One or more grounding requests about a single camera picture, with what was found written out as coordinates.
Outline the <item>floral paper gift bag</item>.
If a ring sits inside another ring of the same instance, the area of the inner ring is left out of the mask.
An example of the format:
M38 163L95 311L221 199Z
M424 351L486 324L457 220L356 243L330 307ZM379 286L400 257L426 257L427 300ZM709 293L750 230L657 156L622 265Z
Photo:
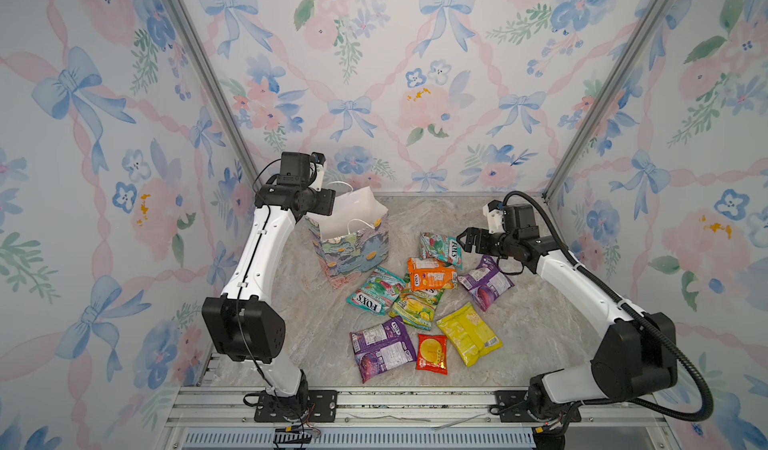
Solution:
M389 211L369 187L338 195L331 215L310 214L307 221L321 269L335 289L374 270L389 256Z

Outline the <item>yellow-green Fox's candy packet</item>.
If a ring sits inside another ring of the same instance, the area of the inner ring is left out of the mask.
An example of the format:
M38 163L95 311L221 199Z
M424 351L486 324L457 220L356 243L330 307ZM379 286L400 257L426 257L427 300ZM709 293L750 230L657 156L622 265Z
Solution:
M388 312L391 318L401 317L406 325L429 331L444 291L425 289L405 291Z

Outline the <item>green Fox's candy packet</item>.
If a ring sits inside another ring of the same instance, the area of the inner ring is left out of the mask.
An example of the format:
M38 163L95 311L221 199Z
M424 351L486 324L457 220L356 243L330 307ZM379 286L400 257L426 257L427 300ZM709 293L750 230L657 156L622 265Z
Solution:
M346 302L376 315L385 315L405 290L406 282L396 274L376 267Z

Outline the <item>large purple snack packet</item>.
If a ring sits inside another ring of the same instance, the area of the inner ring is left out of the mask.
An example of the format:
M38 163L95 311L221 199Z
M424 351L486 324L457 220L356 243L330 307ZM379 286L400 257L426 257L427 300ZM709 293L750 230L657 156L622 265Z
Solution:
M350 340L363 383L417 360L416 349L400 316L351 332Z

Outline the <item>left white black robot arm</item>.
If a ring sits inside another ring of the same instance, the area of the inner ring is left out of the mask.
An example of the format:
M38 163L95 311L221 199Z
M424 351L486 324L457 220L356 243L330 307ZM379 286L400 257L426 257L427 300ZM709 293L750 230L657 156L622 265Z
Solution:
M277 176L256 193L251 230L233 276L220 296L202 305L215 351L254 363L275 397L295 397L306 379L283 351L286 322L272 307L272 288L297 222L308 213L333 211L336 192L323 186L323 178L323 168L309 177Z

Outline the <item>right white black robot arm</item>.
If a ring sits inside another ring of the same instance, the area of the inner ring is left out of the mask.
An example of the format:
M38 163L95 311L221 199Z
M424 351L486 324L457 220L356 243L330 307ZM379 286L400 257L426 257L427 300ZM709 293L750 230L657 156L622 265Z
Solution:
M491 233L469 227L457 241L466 252L522 263L559 290L601 338L588 363L530 380L526 400L531 417L551 420L574 403L626 402L677 383L672 352L622 308L624 299L613 299L584 274L585 267L559 238L536 230Z

